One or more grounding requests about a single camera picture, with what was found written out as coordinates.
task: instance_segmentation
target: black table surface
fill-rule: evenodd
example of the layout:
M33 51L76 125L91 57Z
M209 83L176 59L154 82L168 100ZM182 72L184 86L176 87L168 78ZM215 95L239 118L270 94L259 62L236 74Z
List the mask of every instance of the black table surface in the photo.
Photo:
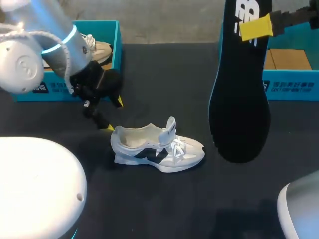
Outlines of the black table surface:
M283 239L278 193L319 170L319 103L271 101L260 156L228 163L207 117L217 67L217 44L124 45L125 107L100 104L113 126L165 127L175 116L177 133L206 148L204 162L188 171L115 165L110 134L95 130L79 102L14 103L1 92L0 136L51 139L79 158L88 196L76 239Z

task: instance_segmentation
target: blue box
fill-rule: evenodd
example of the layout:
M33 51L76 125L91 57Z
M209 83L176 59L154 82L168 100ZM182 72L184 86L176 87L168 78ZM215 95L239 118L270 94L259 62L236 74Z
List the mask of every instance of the blue box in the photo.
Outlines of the blue box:
M222 39L223 31L220 34L219 59ZM311 30L308 23L286 28L285 34L269 38L268 49L304 50L312 70L264 70L267 98L319 101L319 29Z
M122 40L118 21L74 21L82 34L92 34L97 41L113 45L112 68L120 71L122 57ZM63 78L53 71L45 71L39 89L26 94L12 94L17 102L22 101L80 101L68 92Z

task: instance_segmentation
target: shoe box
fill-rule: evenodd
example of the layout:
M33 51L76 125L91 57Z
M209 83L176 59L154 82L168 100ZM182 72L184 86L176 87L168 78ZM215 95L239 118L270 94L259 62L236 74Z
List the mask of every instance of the shoe box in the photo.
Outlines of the shoe box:
M122 39L118 21L74 21L82 34L92 34L96 41L107 42L113 46L112 61L102 65L105 70L121 70ZM44 71L41 85L26 94L12 94L16 102L25 101L80 101L72 97L66 88L63 78L58 77L50 69Z
M319 101L318 42L319 30L311 30L308 23L269 38L263 73L269 100Z

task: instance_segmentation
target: shoe lace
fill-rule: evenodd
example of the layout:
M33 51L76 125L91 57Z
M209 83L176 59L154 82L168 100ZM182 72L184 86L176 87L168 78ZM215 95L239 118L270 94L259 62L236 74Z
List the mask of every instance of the shoe lace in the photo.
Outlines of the shoe lace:
M95 51L96 50L96 41L95 38L89 34L89 35L84 35L81 34L85 43L88 45L88 47L90 47L91 51Z
M186 144L180 141L178 136L175 137L170 146L172 148L174 158L179 158L186 154Z

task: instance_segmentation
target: cable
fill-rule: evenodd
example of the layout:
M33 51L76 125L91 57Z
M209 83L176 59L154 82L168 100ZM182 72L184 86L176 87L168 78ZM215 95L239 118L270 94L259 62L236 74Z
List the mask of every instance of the cable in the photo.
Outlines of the cable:
M0 23L0 29L12 30L9 33L0 34L0 42L4 41L4 40L12 40L12 39L24 38L24 37L28 37L30 40L34 40L32 36L37 35L37 36L44 36L44 37L51 38L52 40L57 42L59 45L61 45L61 47L64 51L64 54L65 54L65 59L66 59L66 68L65 68L65 72L64 72L65 84L69 90L69 93L70 94L74 93L73 86L71 85L71 82L70 82L70 74L71 74L70 51L68 50L67 46L62 42L62 40L60 38L58 38L57 36L55 36L49 32L45 32L45 31L26 32L26 31L24 31L24 29L22 29L18 26L3 24L3 23Z

